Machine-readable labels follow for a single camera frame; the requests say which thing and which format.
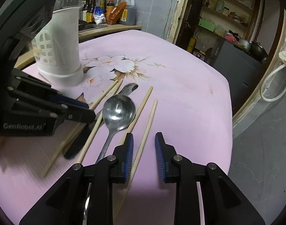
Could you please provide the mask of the orange snack packet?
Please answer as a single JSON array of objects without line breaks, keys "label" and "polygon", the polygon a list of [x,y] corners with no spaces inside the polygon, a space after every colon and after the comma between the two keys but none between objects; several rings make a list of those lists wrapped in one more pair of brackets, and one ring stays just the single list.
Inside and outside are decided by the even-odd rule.
[{"label": "orange snack packet", "polygon": [[107,14],[107,24],[114,25],[117,23],[121,17],[124,9],[126,8],[127,3],[125,1],[119,3],[116,7],[112,8]]}]

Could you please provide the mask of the dark grey cabinet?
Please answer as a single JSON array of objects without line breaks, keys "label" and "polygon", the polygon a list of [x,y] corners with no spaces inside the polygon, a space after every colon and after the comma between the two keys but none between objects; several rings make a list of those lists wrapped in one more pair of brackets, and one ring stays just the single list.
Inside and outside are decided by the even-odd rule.
[{"label": "dark grey cabinet", "polygon": [[211,66],[227,79],[232,109],[236,111],[254,85],[262,64],[243,50],[224,41],[217,47]]}]

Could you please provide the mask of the white salt bag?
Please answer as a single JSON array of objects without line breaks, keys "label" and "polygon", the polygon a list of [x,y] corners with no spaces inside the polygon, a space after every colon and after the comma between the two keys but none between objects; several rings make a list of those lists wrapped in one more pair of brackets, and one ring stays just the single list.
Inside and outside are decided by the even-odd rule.
[{"label": "white salt bag", "polygon": [[106,23],[106,17],[104,15],[103,9],[96,6],[93,13],[94,22],[99,25]]}]

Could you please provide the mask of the dark soy sauce bottle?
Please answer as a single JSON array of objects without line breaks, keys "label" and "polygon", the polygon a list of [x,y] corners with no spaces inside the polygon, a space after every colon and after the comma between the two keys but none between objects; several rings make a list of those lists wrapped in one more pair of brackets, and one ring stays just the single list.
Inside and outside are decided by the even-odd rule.
[{"label": "dark soy sauce bottle", "polygon": [[94,23],[94,10],[96,7],[96,0],[91,0],[90,6],[86,12],[86,22]]}]

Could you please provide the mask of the large oil jug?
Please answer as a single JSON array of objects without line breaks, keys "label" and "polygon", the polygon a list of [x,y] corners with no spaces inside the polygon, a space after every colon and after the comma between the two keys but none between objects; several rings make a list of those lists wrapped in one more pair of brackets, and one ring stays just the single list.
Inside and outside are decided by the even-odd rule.
[{"label": "large oil jug", "polygon": [[135,0],[126,0],[126,7],[120,17],[120,24],[125,26],[134,26],[136,20],[136,6]]}]

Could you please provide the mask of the steel spoon large bowl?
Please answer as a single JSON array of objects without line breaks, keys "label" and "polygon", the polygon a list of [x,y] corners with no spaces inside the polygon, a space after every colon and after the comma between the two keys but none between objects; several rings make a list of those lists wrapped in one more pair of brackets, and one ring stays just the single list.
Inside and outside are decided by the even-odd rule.
[{"label": "steel spoon large bowl", "polygon": [[[134,120],[136,107],[125,95],[110,97],[103,106],[103,121],[109,131],[118,133]],[[98,163],[85,167],[88,191],[84,204],[83,224],[113,224],[112,184],[125,184],[130,176],[134,139],[126,135],[123,145],[104,156]]]}]

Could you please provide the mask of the pink floral table cloth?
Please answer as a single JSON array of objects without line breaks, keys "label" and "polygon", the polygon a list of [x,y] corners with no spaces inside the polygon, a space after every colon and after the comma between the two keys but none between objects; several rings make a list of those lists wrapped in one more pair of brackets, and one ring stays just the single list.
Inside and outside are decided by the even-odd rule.
[{"label": "pink floral table cloth", "polygon": [[185,50],[142,31],[125,31],[79,46],[85,70],[81,84],[62,89],[87,104],[100,100],[106,122],[91,144],[72,160],[60,145],[75,123],[64,122],[52,137],[9,138],[0,150],[0,208],[18,224],[37,200],[74,163],[96,162],[125,133],[134,138],[135,172],[130,186],[114,186],[115,224],[172,224],[175,186],[160,180],[154,138],[197,164],[230,168],[232,110],[229,83],[216,69]]}]

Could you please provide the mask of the white plastic utensil caddy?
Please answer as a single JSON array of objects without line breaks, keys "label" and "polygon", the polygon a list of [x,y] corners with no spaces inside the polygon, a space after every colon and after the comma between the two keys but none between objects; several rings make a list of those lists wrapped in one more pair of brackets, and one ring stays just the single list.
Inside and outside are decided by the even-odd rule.
[{"label": "white plastic utensil caddy", "polygon": [[78,7],[54,11],[31,42],[38,72],[53,85],[73,87],[84,79],[78,25]]}]

